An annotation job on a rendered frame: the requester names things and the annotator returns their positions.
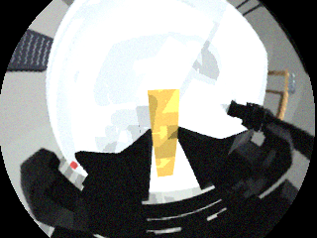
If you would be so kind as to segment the small red block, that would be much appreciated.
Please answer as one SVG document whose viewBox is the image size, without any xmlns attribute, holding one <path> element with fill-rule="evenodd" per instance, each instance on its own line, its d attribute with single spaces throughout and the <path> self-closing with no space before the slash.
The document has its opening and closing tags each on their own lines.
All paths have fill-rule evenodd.
<svg viewBox="0 0 317 238">
<path fill-rule="evenodd" d="M 71 167 L 76 170 L 76 167 L 78 167 L 78 163 L 72 162 L 70 163 Z"/>
</svg>

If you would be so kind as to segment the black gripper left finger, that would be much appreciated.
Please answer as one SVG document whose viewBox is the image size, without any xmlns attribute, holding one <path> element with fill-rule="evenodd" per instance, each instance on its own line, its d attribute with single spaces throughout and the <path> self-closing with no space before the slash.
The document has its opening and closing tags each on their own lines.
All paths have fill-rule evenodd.
<svg viewBox="0 0 317 238">
<path fill-rule="evenodd" d="M 119 154 L 75 151 L 74 158 L 87 174 L 91 172 L 106 178 L 127 179 L 143 202 L 146 202 L 150 197 L 153 150 L 154 138 L 151 128 Z"/>
</svg>

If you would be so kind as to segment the yellow bar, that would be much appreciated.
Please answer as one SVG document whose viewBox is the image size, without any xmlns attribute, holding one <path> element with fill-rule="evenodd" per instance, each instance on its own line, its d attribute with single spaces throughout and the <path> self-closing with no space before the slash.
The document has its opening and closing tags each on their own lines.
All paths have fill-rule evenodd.
<svg viewBox="0 0 317 238">
<path fill-rule="evenodd" d="M 179 114 L 179 88 L 147 90 L 158 178 L 173 175 Z"/>
</svg>

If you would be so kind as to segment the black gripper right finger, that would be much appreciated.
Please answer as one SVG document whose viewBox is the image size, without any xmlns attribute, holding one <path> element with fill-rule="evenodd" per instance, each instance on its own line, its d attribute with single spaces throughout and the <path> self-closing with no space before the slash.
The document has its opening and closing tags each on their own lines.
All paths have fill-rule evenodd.
<svg viewBox="0 0 317 238">
<path fill-rule="evenodd" d="M 251 140 L 254 136 L 253 128 L 243 130 L 238 134 L 226 136 L 226 138 L 214 138 L 205 134 L 199 134 L 190 128 L 178 127 L 177 139 L 183 155 L 186 156 L 190 167 L 193 168 L 194 177 L 201 190 L 213 186 L 213 179 L 222 170 L 230 158 L 234 148 L 238 148 Z"/>
</svg>

